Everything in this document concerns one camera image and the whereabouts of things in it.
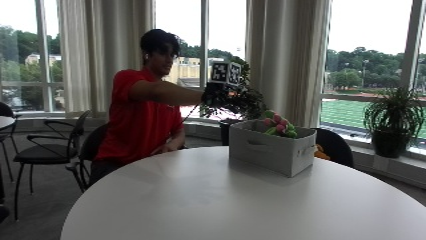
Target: green toy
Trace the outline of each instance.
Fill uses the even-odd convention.
[[[268,129],[264,131],[264,134],[287,138],[296,137],[295,128],[287,119],[282,118],[271,110],[266,110],[263,115],[263,123],[268,127]]]

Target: window mullion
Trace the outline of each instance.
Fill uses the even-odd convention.
[[[207,46],[208,46],[208,0],[200,0],[200,52],[199,52],[199,88],[207,80]]]
[[[409,24],[407,33],[407,42],[403,54],[400,86],[412,87],[417,50],[421,37],[421,26],[424,19],[424,2],[426,0],[412,0]]]
[[[42,101],[43,111],[51,111],[51,104],[49,101],[50,93],[47,89],[49,82],[49,53],[47,53],[47,41],[45,31],[45,12],[43,12],[43,0],[35,1],[35,18],[37,18],[37,35],[38,35],[38,51],[39,51],[39,71],[41,71],[41,83],[42,83]]]

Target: sky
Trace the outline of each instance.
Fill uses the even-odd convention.
[[[58,33],[55,0],[43,0],[46,34],[53,38]],[[15,30],[37,32],[34,0],[0,0],[0,25]]]
[[[43,0],[47,35],[55,36],[55,0]],[[210,0],[208,49],[243,57],[244,0]],[[199,45],[199,0],[157,0],[155,27]],[[332,0],[328,49],[351,52],[356,47],[396,54],[403,52],[411,0]],[[35,32],[33,0],[0,0],[0,24]],[[426,44],[420,47],[426,53]]]
[[[155,28],[171,32],[190,46],[200,44],[199,0],[157,0]],[[208,1],[208,49],[243,58],[246,0]]]

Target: short dark hair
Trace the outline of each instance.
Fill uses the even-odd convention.
[[[171,33],[165,32],[161,29],[149,30],[141,37],[139,47],[141,50],[151,54],[151,52],[166,52],[167,47],[165,44],[171,45],[171,53],[178,56],[179,54],[179,38]]]

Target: man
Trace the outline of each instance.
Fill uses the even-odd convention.
[[[175,35],[153,29],[141,37],[139,47],[141,71],[122,70],[114,76],[107,131],[91,162],[90,185],[121,166],[178,150],[184,143],[178,106],[208,98],[162,81],[179,52]]]

